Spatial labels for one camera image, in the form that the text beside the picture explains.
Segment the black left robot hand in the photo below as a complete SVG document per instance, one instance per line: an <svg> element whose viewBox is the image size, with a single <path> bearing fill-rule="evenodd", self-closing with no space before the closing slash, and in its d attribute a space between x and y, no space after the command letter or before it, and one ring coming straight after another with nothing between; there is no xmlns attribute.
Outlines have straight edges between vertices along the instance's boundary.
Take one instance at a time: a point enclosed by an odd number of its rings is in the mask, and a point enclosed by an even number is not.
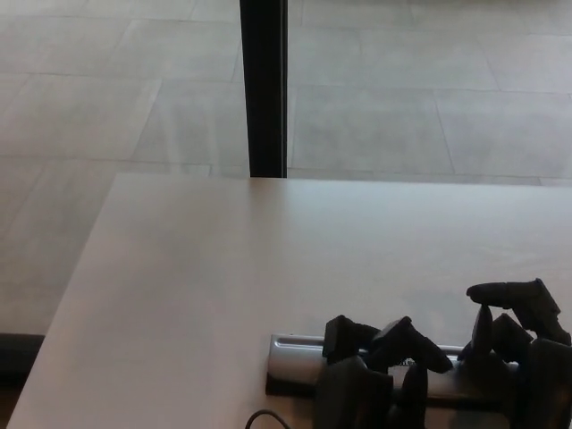
<svg viewBox="0 0 572 429"><path fill-rule="evenodd" d="M408 316L380 330L338 315L325 326L323 357L314 428L424 428L428 373L453 368Z"/></svg>

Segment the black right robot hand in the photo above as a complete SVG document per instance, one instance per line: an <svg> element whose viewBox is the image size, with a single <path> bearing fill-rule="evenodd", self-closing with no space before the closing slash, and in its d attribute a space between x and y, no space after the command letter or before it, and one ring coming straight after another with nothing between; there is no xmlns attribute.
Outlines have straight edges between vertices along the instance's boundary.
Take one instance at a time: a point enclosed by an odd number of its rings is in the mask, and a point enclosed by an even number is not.
<svg viewBox="0 0 572 429"><path fill-rule="evenodd" d="M458 361L487 375L512 378L511 428L571 424L571 334L544 282L487 282L467 289L480 306L472 338Z"/></svg>

